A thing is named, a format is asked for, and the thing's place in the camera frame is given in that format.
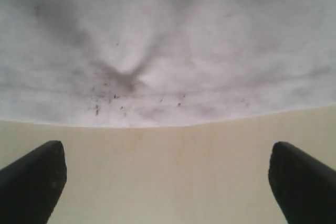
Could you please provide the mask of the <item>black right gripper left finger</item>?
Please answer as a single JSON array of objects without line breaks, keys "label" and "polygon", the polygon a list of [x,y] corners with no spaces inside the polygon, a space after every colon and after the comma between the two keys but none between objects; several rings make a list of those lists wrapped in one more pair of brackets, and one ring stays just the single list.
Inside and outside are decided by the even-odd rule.
[{"label": "black right gripper left finger", "polygon": [[61,141],[48,141],[2,168],[1,223],[47,223],[66,181]]}]

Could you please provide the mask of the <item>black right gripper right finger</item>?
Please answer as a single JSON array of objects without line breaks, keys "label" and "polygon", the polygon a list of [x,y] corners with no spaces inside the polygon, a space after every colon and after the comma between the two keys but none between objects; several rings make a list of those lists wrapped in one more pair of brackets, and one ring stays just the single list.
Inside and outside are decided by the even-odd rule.
[{"label": "black right gripper right finger", "polygon": [[277,142],[268,181],[287,223],[335,223],[334,169],[288,142]]}]

